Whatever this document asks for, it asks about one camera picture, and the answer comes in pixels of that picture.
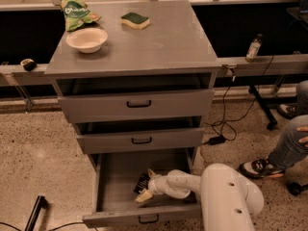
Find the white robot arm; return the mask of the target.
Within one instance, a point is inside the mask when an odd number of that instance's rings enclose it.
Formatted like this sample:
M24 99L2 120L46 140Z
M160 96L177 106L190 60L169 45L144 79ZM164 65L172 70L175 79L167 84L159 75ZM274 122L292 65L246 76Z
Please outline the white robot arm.
M200 176L179 169L161 175L149 169L135 192L137 203L160 194L184 199L198 193L205 231L255 231L252 218L264 207L259 187L225 164L211 164Z

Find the person's hand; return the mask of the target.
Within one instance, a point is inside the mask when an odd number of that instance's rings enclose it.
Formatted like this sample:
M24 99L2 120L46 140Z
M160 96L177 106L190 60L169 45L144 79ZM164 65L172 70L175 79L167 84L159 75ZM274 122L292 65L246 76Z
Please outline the person's hand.
M298 127L296 130L302 134L298 141L308 147L308 126Z

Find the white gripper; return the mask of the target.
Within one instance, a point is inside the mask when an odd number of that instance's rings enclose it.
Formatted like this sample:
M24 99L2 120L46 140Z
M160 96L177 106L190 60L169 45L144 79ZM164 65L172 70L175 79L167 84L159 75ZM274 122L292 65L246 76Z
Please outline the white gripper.
M164 194L168 187L167 178L163 175L156 175L152 169L147 170L148 176L151 178L148 182L148 189L143 189L136 197L136 203L143 203L154 195Z

